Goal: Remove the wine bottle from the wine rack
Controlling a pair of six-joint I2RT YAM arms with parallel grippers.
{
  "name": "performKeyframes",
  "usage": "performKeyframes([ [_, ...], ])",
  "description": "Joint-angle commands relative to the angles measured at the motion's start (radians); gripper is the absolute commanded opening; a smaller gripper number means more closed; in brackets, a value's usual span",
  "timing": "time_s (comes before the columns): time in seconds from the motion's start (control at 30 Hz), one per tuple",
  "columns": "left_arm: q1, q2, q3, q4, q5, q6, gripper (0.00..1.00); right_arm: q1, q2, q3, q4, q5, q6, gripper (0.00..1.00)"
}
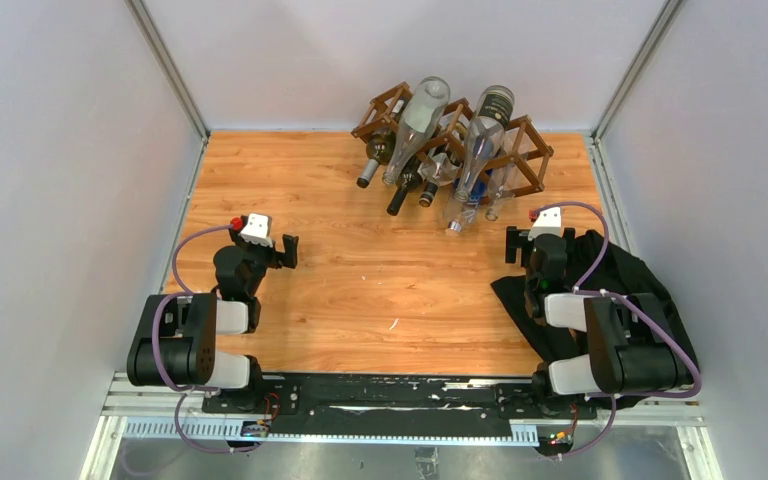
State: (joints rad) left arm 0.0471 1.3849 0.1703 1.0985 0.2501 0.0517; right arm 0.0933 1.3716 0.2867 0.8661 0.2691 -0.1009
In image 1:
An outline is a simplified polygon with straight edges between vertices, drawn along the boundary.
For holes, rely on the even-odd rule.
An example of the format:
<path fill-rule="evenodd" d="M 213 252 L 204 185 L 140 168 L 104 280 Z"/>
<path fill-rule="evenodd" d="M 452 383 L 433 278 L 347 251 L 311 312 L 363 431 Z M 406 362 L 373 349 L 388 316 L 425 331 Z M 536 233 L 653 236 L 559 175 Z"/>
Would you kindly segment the clear bottle gold label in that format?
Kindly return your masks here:
<path fill-rule="evenodd" d="M 422 163 L 418 172 L 425 181 L 418 203 L 428 208 L 434 202 L 438 190 L 452 183 L 462 166 L 462 160 L 448 145 L 437 147 L 429 160 Z"/>

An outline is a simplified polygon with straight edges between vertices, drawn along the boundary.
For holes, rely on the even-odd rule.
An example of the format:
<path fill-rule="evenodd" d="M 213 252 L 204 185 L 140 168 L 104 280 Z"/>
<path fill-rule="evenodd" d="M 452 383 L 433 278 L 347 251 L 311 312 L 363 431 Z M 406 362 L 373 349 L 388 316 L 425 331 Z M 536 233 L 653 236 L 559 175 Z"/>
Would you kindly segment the dark green wine bottle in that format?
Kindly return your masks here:
<path fill-rule="evenodd" d="M 395 142 L 396 132 L 390 127 L 381 127 L 372 133 L 365 147 L 367 163 L 356 180 L 358 187 L 367 188 L 379 167 L 390 162 Z"/>

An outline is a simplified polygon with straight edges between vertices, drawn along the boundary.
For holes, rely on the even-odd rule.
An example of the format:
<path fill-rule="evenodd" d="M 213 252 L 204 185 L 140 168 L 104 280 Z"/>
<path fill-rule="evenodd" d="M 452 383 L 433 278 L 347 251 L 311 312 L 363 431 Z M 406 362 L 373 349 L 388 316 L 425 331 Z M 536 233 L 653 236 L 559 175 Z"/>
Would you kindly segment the clear bottle black label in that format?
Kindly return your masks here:
<path fill-rule="evenodd" d="M 433 136 L 449 104 L 450 86 L 442 78 L 428 76 L 416 88 L 401 116 L 390 163 L 382 181 L 395 185 L 410 158 Z"/>
<path fill-rule="evenodd" d="M 467 129 L 461 178 L 454 193 L 459 202 L 469 200 L 479 174 L 502 147 L 514 105 L 514 94 L 503 85 L 491 85 L 482 92 Z"/>

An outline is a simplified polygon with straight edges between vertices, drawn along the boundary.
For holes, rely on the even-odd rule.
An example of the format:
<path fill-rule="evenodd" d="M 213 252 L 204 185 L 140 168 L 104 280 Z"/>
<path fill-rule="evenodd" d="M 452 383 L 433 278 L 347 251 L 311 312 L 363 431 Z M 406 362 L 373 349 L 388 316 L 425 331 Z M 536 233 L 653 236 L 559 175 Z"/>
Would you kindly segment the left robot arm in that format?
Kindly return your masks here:
<path fill-rule="evenodd" d="M 149 296 L 126 358 L 131 384 L 228 391 L 239 411 L 258 411 L 267 390 L 259 362 L 220 352 L 217 337 L 256 330 L 261 312 L 256 293 L 267 271 L 298 264 L 299 238 L 285 234 L 282 243 L 280 251 L 268 237 L 237 234 L 213 257 L 213 289 Z"/>

